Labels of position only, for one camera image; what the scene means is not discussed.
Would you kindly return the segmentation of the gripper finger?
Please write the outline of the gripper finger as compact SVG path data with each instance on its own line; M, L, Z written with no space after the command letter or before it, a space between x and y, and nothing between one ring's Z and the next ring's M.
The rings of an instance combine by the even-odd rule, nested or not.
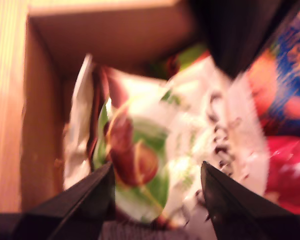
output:
M27 214L29 240L96 240L114 201L115 176L103 165Z
M246 70L266 49L286 18L298 3L296 0L246 0L247 12L240 22L234 46L231 47L229 75Z
M244 0L192 0L191 12L217 67L230 77L242 70Z
M205 205L219 240L297 240L299 220L248 190L206 161L201 166Z

